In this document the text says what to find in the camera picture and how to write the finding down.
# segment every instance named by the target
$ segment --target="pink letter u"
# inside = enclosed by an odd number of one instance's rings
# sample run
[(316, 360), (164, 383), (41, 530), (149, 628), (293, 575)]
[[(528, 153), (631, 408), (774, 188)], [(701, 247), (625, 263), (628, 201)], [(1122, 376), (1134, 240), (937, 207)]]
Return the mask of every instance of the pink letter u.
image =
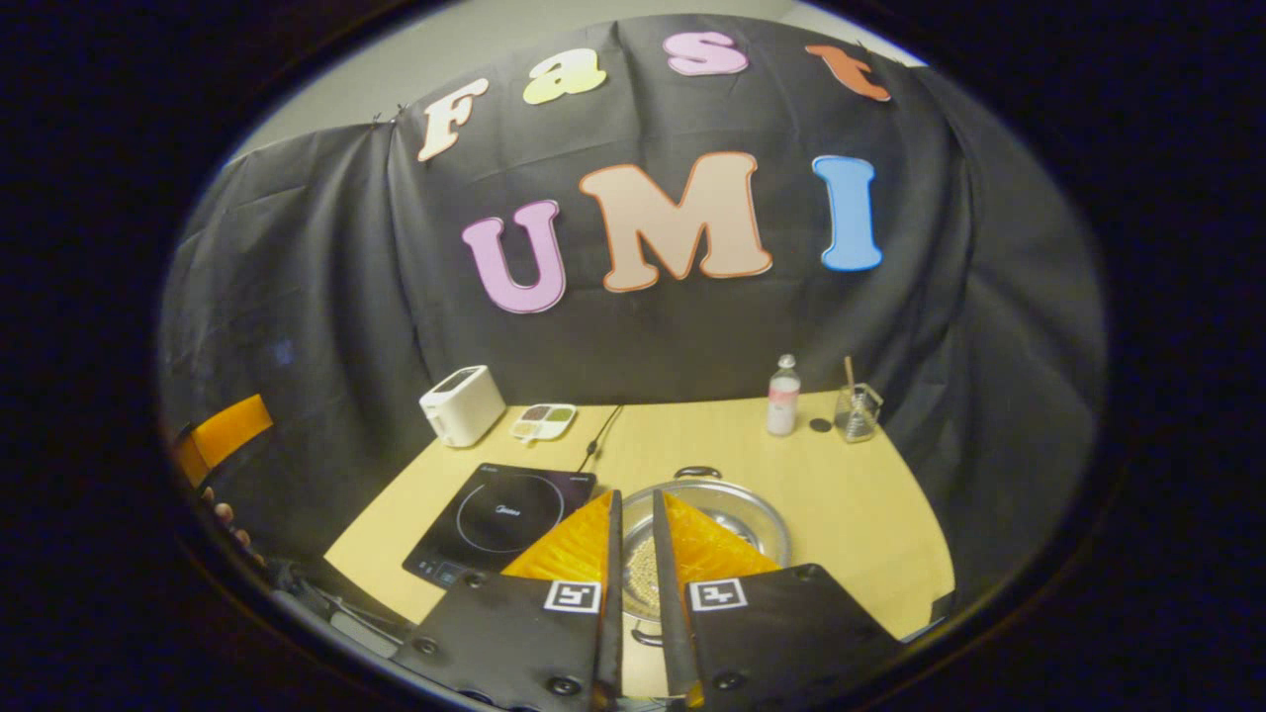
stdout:
[(537, 271), (541, 274), (533, 286), (523, 286), (510, 279), (505, 253), (501, 251), (500, 237), (505, 223), (500, 218), (487, 218), (462, 231), (462, 242), (470, 245), (475, 253), (475, 266), (484, 289), (498, 307), (515, 314), (528, 314), (544, 312), (562, 299), (562, 293), (567, 289), (567, 275), (558, 253), (558, 238), (553, 233), (553, 218), (557, 214), (558, 204), (553, 200), (528, 203), (514, 213), (514, 222), (528, 231)]

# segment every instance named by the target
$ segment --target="wooden stick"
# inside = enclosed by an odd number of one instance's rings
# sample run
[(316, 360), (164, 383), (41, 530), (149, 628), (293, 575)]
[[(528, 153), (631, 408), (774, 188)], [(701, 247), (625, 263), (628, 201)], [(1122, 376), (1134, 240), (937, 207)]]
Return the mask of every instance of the wooden stick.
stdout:
[(844, 356), (844, 372), (848, 374), (848, 403), (853, 402), (853, 357)]

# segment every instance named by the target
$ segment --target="small tray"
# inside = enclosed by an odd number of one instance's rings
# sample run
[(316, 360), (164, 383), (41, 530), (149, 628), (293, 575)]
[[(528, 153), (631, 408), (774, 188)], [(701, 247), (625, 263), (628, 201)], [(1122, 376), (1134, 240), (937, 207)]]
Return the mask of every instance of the small tray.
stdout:
[(529, 405), (510, 426), (510, 437), (523, 442), (555, 440), (567, 431), (576, 418), (576, 407), (566, 403), (537, 403)]

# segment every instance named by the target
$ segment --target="power cord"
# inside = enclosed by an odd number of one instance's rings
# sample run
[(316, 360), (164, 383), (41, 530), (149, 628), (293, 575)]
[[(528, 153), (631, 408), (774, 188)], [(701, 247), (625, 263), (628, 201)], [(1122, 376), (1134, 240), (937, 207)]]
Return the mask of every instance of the power cord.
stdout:
[(576, 467), (577, 473), (584, 470), (585, 465), (589, 464), (589, 459), (598, 452), (598, 441), (601, 440), (603, 433), (606, 432), (606, 426), (611, 424), (611, 421), (615, 419), (615, 416), (618, 416), (623, 409), (624, 409), (623, 403), (617, 405), (615, 409), (611, 410), (611, 414), (606, 417), (606, 422), (603, 423), (601, 428), (599, 428), (598, 435), (594, 436), (594, 440), (589, 441), (589, 445), (585, 447), (585, 459), (580, 462), (580, 466)]

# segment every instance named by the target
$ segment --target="table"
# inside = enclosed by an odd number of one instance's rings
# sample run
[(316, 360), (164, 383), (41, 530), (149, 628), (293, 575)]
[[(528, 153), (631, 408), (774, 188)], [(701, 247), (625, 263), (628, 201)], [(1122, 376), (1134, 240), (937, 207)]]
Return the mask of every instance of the table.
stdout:
[[(809, 428), (812, 418), (832, 418), (837, 394), (801, 394), (796, 429), (786, 437), (765, 431), (765, 398), (627, 405), (585, 470), (627, 498), (687, 465), (718, 469), (782, 516), (791, 565), (820, 564), (889, 633), (905, 637), (928, 625), (933, 601), (953, 590), (950, 550), (923, 490), (882, 431), (848, 445), (834, 428)], [(475, 467), (575, 470), (614, 407), (582, 405), (562, 437), (530, 445), (508, 432), (524, 409), (508, 408), (472, 447), (432, 442), (325, 559), (366, 593), (420, 622), (444, 590), (401, 563)], [(624, 693), (666, 694), (660, 650), (634, 642), (632, 622), (625, 617)]]

